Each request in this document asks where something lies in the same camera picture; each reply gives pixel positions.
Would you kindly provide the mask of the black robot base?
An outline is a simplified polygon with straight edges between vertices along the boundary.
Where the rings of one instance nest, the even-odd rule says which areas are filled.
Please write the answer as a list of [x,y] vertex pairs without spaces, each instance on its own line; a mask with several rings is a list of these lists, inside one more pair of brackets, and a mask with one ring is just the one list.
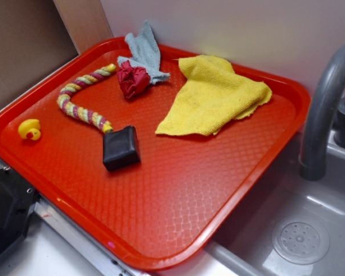
[[38,192],[9,166],[0,169],[0,259],[25,240]]

